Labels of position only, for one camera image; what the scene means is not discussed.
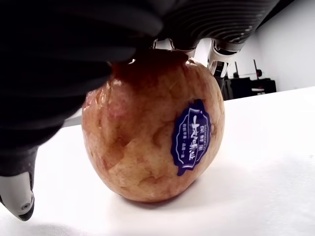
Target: white wall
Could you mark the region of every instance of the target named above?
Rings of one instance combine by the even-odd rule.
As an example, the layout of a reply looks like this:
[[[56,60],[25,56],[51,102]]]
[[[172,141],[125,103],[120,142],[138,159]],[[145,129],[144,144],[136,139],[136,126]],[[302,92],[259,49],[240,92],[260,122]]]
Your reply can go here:
[[[315,0],[295,0],[256,34],[277,91],[315,86]]]

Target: apple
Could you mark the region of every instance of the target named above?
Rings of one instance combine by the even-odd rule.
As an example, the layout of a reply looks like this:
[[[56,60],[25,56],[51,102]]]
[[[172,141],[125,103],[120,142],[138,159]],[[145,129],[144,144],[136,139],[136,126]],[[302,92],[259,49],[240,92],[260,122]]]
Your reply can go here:
[[[222,141],[224,105],[215,78],[193,58],[158,49],[112,69],[83,106],[94,169],[133,201],[179,195],[208,168]]]

